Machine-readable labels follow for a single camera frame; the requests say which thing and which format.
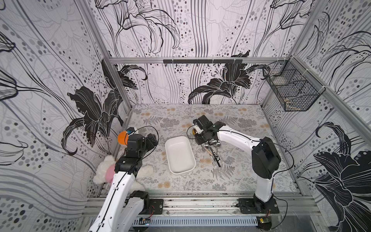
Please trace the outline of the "black handled spoon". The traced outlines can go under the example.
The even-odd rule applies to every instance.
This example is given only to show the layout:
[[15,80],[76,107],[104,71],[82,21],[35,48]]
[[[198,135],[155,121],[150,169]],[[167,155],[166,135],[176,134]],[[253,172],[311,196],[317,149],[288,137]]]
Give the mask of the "black handled spoon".
[[218,167],[221,167],[219,156],[217,155],[217,153],[216,153],[214,150],[213,150],[213,152],[214,152],[213,159],[214,159],[216,165],[217,165]]

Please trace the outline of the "white rectangular storage box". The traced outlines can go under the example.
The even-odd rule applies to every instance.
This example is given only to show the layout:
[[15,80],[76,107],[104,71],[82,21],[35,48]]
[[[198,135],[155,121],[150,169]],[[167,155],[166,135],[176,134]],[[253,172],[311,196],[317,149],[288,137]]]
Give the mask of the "white rectangular storage box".
[[191,172],[196,167],[196,160],[187,137],[170,138],[165,142],[165,151],[172,174],[182,175]]

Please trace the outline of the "white Doraemon handle spoon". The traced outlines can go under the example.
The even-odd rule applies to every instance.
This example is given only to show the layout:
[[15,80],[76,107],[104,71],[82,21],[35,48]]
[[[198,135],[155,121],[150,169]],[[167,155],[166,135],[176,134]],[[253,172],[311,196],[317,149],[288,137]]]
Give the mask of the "white Doraemon handle spoon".
[[210,155],[210,156],[214,156],[214,152],[213,150],[211,149],[210,145],[208,142],[205,142],[202,144],[203,148],[205,149],[205,151]]

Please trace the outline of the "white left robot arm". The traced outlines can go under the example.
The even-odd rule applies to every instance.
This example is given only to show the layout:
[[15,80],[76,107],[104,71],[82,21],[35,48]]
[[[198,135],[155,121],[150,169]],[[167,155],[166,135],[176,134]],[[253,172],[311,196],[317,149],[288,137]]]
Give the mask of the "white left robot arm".
[[89,232],[128,232],[138,215],[149,210],[149,194],[129,193],[145,155],[158,145],[157,136],[132,133],[126,141],[124,155],[115,164],[115,174],[103,206],[88,229]]

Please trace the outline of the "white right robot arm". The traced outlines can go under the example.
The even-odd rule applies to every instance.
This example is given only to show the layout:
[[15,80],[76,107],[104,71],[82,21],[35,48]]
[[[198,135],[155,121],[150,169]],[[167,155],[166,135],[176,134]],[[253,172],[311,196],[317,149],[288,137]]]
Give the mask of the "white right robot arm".
[[271,200],[273,176],[279,169],[281,157],[270,138],[248,136],[223,122],[212,123],[206,116],[193,120],[192,133],[198,145],[222,141],[245,151],[251,158],[253,171],[257,175],[255,198],[261,203]]

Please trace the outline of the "orange plush toy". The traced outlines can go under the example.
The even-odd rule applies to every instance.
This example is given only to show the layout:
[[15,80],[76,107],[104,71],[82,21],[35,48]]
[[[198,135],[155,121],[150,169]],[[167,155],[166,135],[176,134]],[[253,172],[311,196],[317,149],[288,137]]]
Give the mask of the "orange plush toy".
[[128,143],[128,132],[122,131],[117,137],[118,143],[123,146],[127,146]]

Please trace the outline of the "white pink plush toy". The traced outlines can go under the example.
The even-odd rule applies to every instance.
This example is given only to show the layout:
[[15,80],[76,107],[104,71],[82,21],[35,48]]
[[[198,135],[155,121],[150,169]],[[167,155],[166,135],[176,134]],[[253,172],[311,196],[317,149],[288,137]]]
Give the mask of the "white pink plush toy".
[[[115,174],[115,164],[116,160],[112,155],[108,155],[104,160],[98,165],[96,174],[93,178],[93,182],[96,185],[110,183],[112,184],[114,174]],[[137,175],[139,181],[135,181],[131,186],[129,193],[133,193],[135,190],[145,191],[146,187],[143,185],[145,180],[152,180],[154,174],[154,168],[151,165],[146,165],[142,167]]]

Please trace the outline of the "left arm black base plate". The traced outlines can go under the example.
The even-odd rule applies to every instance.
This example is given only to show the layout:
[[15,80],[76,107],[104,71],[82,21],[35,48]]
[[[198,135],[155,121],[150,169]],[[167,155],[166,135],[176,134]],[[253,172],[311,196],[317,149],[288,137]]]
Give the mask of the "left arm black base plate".
[[149,199],[148,203],[145,203],[143,210],[139,215],[162,215],[164,207],[164,199]]

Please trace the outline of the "black bar on rail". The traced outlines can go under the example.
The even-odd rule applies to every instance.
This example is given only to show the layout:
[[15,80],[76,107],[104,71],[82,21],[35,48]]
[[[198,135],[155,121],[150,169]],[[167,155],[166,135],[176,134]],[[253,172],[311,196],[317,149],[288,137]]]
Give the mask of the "black bar on rail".
[[164,59],[164,64],[240,64],[242,59]]

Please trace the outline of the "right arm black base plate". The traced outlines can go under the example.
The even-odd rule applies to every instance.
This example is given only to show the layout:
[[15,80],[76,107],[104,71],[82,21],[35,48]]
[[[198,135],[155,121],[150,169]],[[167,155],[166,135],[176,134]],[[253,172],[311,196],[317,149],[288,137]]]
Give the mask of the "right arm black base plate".
[[271,197],[267,202],[263,202],[256,196],[253,198],[239,198],[236,205],[242,214],[279,214],[276,200]]

